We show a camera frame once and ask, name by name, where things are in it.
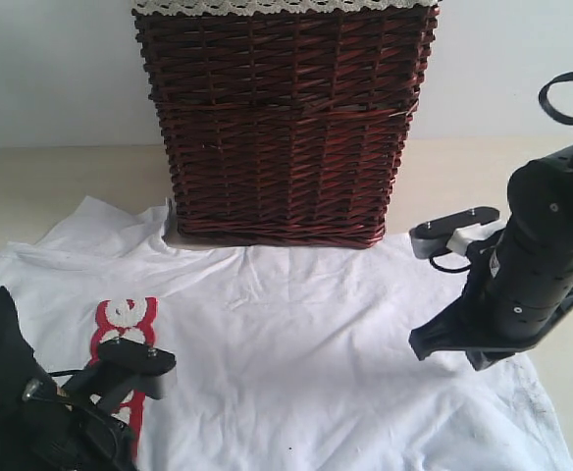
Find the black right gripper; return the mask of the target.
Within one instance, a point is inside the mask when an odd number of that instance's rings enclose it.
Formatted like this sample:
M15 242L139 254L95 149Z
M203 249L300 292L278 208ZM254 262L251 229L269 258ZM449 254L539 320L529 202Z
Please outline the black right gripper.
M549 247L517 230L502 233L489 258L478 301L459 296L409 344L423 361L438 351L463 351L477 371L535 347L573 310L573 249ZM487 321L479 347L479 314Z

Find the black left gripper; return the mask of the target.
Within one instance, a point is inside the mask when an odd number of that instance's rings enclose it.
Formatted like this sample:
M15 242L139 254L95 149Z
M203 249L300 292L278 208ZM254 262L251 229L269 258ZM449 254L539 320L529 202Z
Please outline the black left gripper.
M96 362L59 387L35 365L21 380L21 432L40 470L134 470L135 433L113 416L139 370Z

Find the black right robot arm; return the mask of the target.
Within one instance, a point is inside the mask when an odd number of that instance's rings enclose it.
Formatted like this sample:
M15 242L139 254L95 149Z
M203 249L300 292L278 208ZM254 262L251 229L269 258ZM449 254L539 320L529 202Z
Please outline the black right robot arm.
M573 145L516 170L510 216L481 206L410 230L414 255L441 272L440 257L467 260L461 294L411 331L419 360L462 351L481 371L536 347L573 310Z

